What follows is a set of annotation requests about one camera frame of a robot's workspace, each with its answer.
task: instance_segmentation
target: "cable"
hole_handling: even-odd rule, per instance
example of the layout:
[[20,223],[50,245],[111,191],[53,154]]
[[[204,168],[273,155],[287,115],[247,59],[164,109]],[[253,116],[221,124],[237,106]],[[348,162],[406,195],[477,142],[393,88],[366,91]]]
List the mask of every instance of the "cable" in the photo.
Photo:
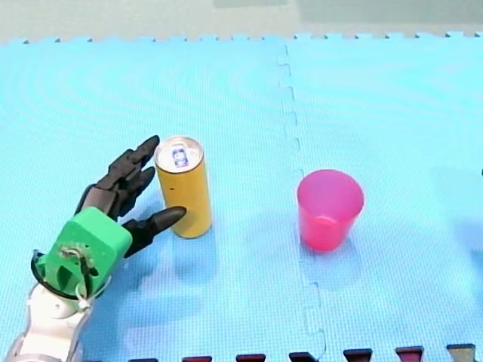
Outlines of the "cable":
[[34,250],[33,257],[30,260],[30,270],[32,271],[32,274],[33,274],[34,278],[37,280],[37,282],[40,285],[42,285],[46,290],[48,290],[49,292],[55,294],[56,296],[59,296],[61,298],[65,298],[65,299],[70,299],[70,300],[77,300],[77,296],[72,296],[70,294],[61,292],[60,290],[55,289],[49,283],[47,283],[46,281],[44,281],[43,277],[38,272],[37,265],[36,265],[37,264],[37,261],[38,261],[38,258],[40,258],[42,255],[44,255],[44,254],[38,252],[37,250]]
[[[83,256],[78,250],[76,249],[66,249],[63,250],[64,253],[70,253],[74,254],[75,256],[78,257],[79,263],[80,263],[80,268],[81,268],[81,273],[84,278],[84,285],[85,285],[85,298],[88,299],[89,296],[91,295],[91,279],[90,279],[90,269],[87,263],[87,260],[85,256]],[[78,297],[76,295],[70,295],[64,292],[61,292],[60,290],[55,289],[52,287],[49,283],[47,283],[44,278],[40,275],[40,273],[37,270],[37,261],[38,258],[43,256],[44,254],[38,252],[37,250],[34,250],[32,259],[30,260],[30,269],[32,270],[32,274],[34,278],[37,280],[39,284],[41,284],[45,289],[47,289],[49,292],[55,294],[56,296],[59,296],[61,298],[69,299],[69,300],[78,300]]]

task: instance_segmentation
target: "blue foam mat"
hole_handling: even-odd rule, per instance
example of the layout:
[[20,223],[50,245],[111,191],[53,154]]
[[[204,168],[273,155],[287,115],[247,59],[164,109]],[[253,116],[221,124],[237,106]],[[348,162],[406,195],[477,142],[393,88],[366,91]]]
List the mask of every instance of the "blue foam mat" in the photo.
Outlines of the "blue foam mat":
[[[214,227],[159,235],[115,273],[89,360],[307,351],[373,360],[481,344],[481,37],[89,42],[0,48],[0,351],[26,323],[33,248],[126,148],[184,133],[207,154]],[[332,167],[363,186],[336,253],[297,239],[294,189]],[[156,181],[126,218],[162,208]]]

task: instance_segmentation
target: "pink plastic cup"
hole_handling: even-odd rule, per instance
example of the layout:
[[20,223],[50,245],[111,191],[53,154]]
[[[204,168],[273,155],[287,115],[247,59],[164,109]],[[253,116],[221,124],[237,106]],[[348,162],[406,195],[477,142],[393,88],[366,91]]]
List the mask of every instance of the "pink plastic cup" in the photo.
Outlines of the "pink plastic cup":
[[349,175],[318,170],[297,189],[300,239],[310,249],[337,249],[364,207],[364,192]]

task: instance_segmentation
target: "robotic hand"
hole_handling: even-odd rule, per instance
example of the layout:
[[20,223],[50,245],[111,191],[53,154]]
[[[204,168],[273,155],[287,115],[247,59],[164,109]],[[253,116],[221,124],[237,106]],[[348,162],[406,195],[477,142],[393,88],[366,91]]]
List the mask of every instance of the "robotic hand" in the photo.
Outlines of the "robotic hand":
[[50,252],[34,251],[30,267],[38,283],[27,302],[29,323],[5,362],[82,362],[79,334],[118,262],[186,213],[185,207],[170,207],[146,220],[116,222],[152,181],[154,168],[142,168],[158,144],[151,137],[112,162],[108,174],[86,188]]

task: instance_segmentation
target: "can top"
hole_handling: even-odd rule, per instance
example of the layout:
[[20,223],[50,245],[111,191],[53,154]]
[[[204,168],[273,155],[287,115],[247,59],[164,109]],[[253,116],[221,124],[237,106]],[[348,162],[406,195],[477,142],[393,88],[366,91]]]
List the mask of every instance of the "can top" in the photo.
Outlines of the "can top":
[[203,148],[193,138],[175,136],[162,141],[155,150],[155,163],[169,173],[192,170],[203,159]]

